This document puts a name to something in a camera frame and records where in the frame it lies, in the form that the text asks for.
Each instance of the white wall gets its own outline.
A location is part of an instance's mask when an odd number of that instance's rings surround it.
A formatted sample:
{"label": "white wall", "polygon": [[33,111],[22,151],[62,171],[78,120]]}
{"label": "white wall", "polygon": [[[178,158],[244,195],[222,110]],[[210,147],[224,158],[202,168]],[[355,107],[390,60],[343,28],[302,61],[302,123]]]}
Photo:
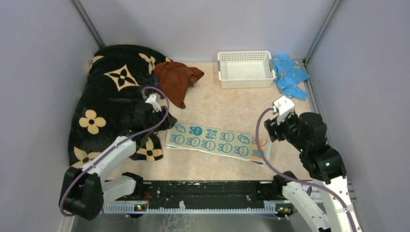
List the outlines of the white wall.
{"label": "white wall", "polygon": [[346,1],[309,64],[369,231],[409,231],[410,1]]}
{"label": "white wall", "polygon": [[139,44],[182,61],[219,51],[305,58],[334,0],[81,0],[107,45]]}
{"label": "white wall", "polygon": [[0,231],[52,232],[97,46],[68,0],[0,1]]}

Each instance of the basket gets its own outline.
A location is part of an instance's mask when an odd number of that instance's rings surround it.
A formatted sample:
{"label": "basket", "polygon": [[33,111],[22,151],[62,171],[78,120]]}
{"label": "basket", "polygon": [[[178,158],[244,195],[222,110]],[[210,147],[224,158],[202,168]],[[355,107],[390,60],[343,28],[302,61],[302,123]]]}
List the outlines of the basket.
{"label": "basket", "polygon": [[269,87],[275,78],[269,51],[219,52],[218,74],[222,88]]}

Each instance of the blue cloth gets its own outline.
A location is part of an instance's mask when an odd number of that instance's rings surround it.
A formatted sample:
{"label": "blue cloth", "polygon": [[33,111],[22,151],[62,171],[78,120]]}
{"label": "blue cloth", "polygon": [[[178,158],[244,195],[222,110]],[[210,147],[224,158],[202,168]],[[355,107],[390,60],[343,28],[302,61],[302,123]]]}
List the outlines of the blue cloth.
{"label": "blue cloth", "polygon": [[291,60],[287,54],[274,56],[273,63],[278,74],[275,83],[279,91],[288,97],[306,100],[307,93],[296,86],[310,78],[303,66]]}

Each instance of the blanket with floral pattern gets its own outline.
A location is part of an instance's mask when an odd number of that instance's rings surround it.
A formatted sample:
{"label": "blanket with floral pattern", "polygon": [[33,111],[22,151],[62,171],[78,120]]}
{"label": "blanket with floral pattern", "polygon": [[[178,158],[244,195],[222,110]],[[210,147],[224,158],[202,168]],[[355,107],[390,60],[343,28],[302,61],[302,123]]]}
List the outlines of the blanket with floral pattern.
{"label": "blanket with floral pattern", "polygon": [[[155,65],[166,61],[171,60],[137,45],[113,45],[95,53],[71,122],[68,140],[71,166],[81,167],[98,157],[117,136],[132,129],[138,131],[140,125],[135,125],[133,120],[135,105],[144,101],[142,88],[155,84]],[[130,158],[161,159],[159,138],[151,134],[148,142]]]}

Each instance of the towel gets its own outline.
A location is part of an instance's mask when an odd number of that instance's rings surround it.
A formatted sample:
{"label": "towel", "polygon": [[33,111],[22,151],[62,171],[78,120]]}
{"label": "towel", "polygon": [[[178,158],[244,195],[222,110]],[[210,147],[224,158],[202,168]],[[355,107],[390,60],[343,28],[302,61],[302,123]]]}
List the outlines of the towel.
{"label": "towel", "polygon": [[307,94],[296,85],[306,81],[310,75],[305,71],[303,66],[289,58],[289,55],[277,55],[273,57],[275,72],[278,77],[275,83],[279,91],[288,97],[306,100]]}
{"label": "towel", "polygon": [[159,89],[169,100],[181,109],[185,109],[185,94],[204,75],[204,72],[188,67],[178,62],[164,62],[155,66],[155,75],[158,77]]}

